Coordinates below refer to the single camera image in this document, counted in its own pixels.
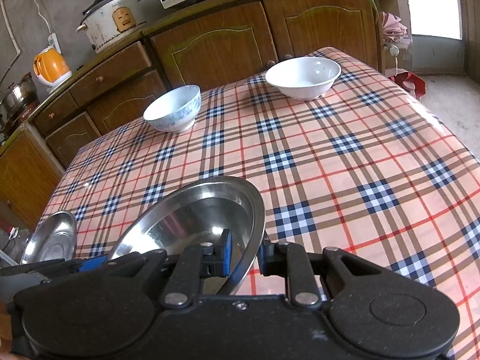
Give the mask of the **small steel bowl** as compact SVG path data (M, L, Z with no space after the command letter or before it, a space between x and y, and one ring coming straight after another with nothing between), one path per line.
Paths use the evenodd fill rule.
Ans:
M240 287L264 238L263 198L243 178L210 177L160 198L128 227L108 258L157 249L180 254L191 244L217 242L226 228L233 239L229 274L207 279L203 292L228 295Z

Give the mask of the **small steel plate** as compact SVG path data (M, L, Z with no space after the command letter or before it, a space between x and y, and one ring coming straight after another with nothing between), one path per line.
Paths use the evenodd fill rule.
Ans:
M77 222L70 211L50 215L30 236L20 264L71 260L77 246Z

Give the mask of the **plaid tablecloth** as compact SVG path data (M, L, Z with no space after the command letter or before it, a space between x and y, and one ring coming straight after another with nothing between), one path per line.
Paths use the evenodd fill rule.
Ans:
M44 210L74 214L76 255L105 254L161 197L209 176L260 191L266 232L311 252L337 246L456 303L451 359L479 357L479 160L391 80L332 47L341 76L301 102L263 74L209 90L194 126L142 119L83 146Z

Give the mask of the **blue patterned ceramic bowl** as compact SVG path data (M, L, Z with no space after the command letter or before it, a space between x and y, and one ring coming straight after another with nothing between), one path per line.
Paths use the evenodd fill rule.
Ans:
M157 131L183 133L193 127L201 106L199 86L184 85L151 102L143 113L143 119Z

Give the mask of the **white ceramic bowl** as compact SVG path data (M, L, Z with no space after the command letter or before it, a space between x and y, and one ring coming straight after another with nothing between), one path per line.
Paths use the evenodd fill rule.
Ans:
M270 67L265 80L289 98L309 101L328 92L340 77L340 65L324 57L298 57Z

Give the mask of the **steel pot with lid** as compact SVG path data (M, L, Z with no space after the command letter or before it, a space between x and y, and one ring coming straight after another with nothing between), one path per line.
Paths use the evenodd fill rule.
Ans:
M18 84L11 84L1 104L7 111L9 119L16 118L30 104L38 101L37 87L30 72L26 73Z

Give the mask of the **red gift bag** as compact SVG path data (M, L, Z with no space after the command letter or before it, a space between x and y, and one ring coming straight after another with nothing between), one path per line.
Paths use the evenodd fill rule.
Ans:
M412 72L398 71L397 73L388 73L387 77L417 100L421 100L426 95L425 81Z

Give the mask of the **orange electric kettle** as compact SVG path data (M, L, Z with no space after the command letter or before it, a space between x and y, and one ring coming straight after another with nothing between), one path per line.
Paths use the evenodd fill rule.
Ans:
M40 83L46 86L49 92L72 76L72 71L63 55L52 46L48 46L35 56L32 69Z

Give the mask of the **wooden kitchen cabinet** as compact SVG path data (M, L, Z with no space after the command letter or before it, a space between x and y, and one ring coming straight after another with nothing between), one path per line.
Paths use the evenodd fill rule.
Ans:
M138 30L61 84L1 145L1 218L34 229L81 147L170 89L203 90L335 47L384 72L399 0L206 0Z

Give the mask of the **white power strip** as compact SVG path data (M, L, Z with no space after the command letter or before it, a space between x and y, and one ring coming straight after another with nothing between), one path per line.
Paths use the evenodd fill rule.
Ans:
M50 47L53 47L59 54L62 54L56 33L50 33L47 37L47 41Z

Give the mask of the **white rice cooker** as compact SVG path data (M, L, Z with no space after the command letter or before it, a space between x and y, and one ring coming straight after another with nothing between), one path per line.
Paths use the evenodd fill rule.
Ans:
M76 32L84 32L100 54L146 26L141 0L94 0L83 12Z

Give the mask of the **pink cloth bundle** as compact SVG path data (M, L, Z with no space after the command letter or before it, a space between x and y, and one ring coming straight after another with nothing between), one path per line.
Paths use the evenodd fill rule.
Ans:
M387 45L407 49L411 44L408 27L401 22L401 18L389 12L381 11L382 38Z

